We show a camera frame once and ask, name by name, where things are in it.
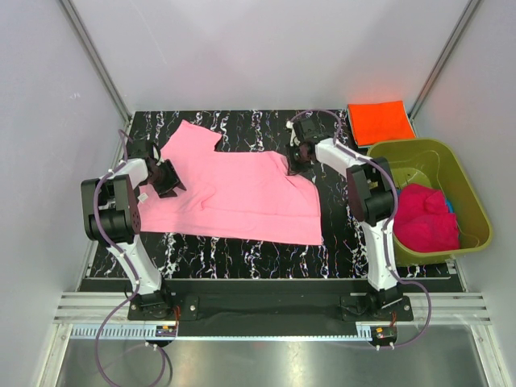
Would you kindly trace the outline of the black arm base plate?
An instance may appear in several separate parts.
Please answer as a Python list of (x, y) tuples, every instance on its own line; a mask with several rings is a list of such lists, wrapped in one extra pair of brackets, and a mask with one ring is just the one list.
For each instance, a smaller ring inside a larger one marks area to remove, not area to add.
[(177, 321), (189, 338), (265, 339), (355, 335), (357, 323), (410, 322), (399, 287), (377, 292), (364, 280), (167, 281), (138, 296), (129, 319)]

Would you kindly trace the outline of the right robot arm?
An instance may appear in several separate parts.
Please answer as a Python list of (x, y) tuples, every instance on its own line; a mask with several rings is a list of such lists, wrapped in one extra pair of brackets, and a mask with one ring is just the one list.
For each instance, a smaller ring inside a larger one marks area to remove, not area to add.
[(317, 128), (311, 119), (291, 119), (286, 130), (290, 132), (289, 173), (303, 173), (319, 163), (345, 177), (350, 213), (364, 233), (367, 281), (371, 289), (358, 301), (344, 303), (341, 310), (353, 318), (367, 315), (379, 320), (387, 318), (402, 300), (393, 247), (398, 199), (388, 161), (352, 150), (337, 135), (328, 135)]

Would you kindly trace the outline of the light pink t shirt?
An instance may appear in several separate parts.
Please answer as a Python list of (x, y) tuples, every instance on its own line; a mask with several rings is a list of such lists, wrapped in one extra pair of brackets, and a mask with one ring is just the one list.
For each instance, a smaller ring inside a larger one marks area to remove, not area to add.
[(252, 239), (318, 246), (323, 241), (318, 189), (287, 173), (277, 152), (218, 152), (222, 135), (182, 121), (161, 149), (185, 189), (159, 198), (141, 187), (143, 232)]

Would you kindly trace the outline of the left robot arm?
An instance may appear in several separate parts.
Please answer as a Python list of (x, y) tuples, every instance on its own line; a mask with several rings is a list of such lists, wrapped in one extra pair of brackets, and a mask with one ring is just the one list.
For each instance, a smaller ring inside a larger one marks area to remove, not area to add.
[(146, 318), (167, 318), (174, 308), (171, 291), (152, 264), (139, 236), (139, 188), (149, 186), (159, 199), (186, 191), (170, 160), (150, 140), (135, 140), (119, 164), (104, 177), (81, 183), (87, 237), (104, 246), (131, 279), (131, 310)]

